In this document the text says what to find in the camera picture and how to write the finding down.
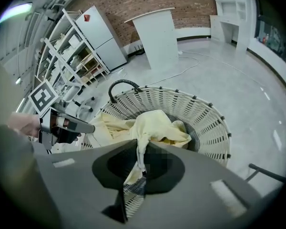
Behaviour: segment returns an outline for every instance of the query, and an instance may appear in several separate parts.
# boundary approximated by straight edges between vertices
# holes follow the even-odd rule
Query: cream-colored garment
[[[142,177],[142,171],[145,171],[144,153],[149,140],[183,148],[191,141],[183,122],[172,123],[162,110],[145,112],[136,120],[120,120],[110,114],[100,113],[90,124],[95,126],[95,132],[87,137],[94,147],[138,140],[137,163],[125,181],[127,184],[133,184]]]

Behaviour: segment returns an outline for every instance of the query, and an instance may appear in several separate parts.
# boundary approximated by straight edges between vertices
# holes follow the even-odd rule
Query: black basket handle
[[[120,83],[127,83],[127,84],[129,84],[129,85],[132,85],[132,86],[134,87],[134,90],[135,90],[137,93],[138,93],[138,92],[143,92],[143,91],[139,88],[139,85],[137,85],[136,83],[134,83],[134,82],[132,82],[132,81],[125,80],[125,79],[118,80],[118,81],[112,83],[112,85],[109,87],[109,90],[108,90],[108,95],[109,95],[110,100],[111,100],[111,102],[112,102],[113,104],[116,103],[116,100],[113,98],[111,91],[112,91],[112,89],[113,89],[113,87],[114,87],[115,85],[120,84]]]

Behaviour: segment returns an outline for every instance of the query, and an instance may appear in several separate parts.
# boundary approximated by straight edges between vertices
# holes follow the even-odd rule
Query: power cord
[[[264,86],[264,85],[262,85],[260,82],[256,81],[256,80],[255,80],[255,79],[253,79],[251,76],[247,75],[246,73],[242,72],[241,70],[239,70],[239,69],[235,68],[234,66],[232,66],[232,65],[230,65],[230,64],[228,64],[228,63],[225,63],[225,62],[223,62],[223,61],[220,61],[219,59],[214,58],[214,57],[212,57],[212,56],[210,56],[210,55],[206,55],[206,54],[202,54],[202,53],[198,53],[198,52],[187,52],[187,51],[179,51],[179,52],[178,52],[178,54],[179,54],[179,55],[181,55],[181,54],[183,54],[183,52],[185,52],[185,53],[194,53],[194,54],[199,54],[199,55],[202,55],[202,56],[206,56],[206,57],[210,57],[210,58],[212,58],[212,59],[215,59],[215,60],[217,60],[217,61],[219,61],[219,62],[221,62],[221,63],[223,63],[223,64],[226,64],[226,65],[228,65],[228,66],[232,67],[233,69],[235,69],[235,70],[239,71],[240,73],[242,73],[242,74],[244,74],[245,76],[247,76],[248,78],[250,78],[252,81],[256,82],[257,84],[259,84],[259,85],[261,85],[261,86],[263,86],[263,87],[265,87],[265,86]],[[176,75],[173,75],[173,76],[167,77],[167,78],[165,78],[165,79],[159,80],[159,81],[154,82],[154,83],[150,83],[150,84],[148,84],[147,86],[149,86],[149,85],[153,85],[153,84],[156,84],[156,83],[159,83],[159,82],[162,82],[162,81],[168,80],[168,79],[171,79],[171,78],[173,78],[173,77],[175,77],[175,76],[179,76],[179,75],[183,74],[184,72],[186,72],[187,70],[189,70],[189,69],[191,69],[191,68],[196,67],[196,66],[197,66],[197,65],[199,65],[199,63],[200,63],[200,61],[199,61],[198,59],[193,58],[193,57],[180,57],[180,56],[179,56],[179,58],[195,59],[195,60],[197,60],[197,61],[198,61],[198,63],[197,63],[197,64],[195,64],[195,65],[193,65],[193,66],[191,66],[191,67],[189,67],[189,68],[187,68],[186,70],[182,71],[182,72],[181,72],[181,73],[179,73],[179,74],[176,74]]]

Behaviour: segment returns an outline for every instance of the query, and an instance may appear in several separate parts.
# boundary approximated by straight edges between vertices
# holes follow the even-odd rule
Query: black and white square marker
[[[59,96],[47,80],[29,95],[29,100],[39,115],[42,115],[58,98]]]

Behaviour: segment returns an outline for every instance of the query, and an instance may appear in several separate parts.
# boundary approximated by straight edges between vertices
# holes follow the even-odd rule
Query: concrete floor
[[[278,78],[256,57],[248,52],[237,54],[235,47],[229,44],[208,39],[186,40],[178,42],[178,49],[211,55],[246,75],[210,57],[183,53],[180,57],[196,58],[199,65],[155,85],[176,88],[214,104],[225,116],[232,133],[228,168],[241,178],[246,179],[253,173],[249,163],[286,176],[286,89]],[[82,93],[79,100],[91,95],[95,97],[92,115],[83,113],[83,118],[89,121],[107,103],[108,89],[114,81],[127,79],[147,85],[178,74],[197,64],[197,60],[184,58],[176,67],[150,69],[146,54],[131,57],[126,65],[109,74],[107,81],[100,79],[96,88]],[[115,95],[130,88],[120,84],[112,93]],[[69,105],[70,114],[75,110],[75,105]],[[280,182],[263,174],[258,174],[249,183],[262,196],[281,186]]]

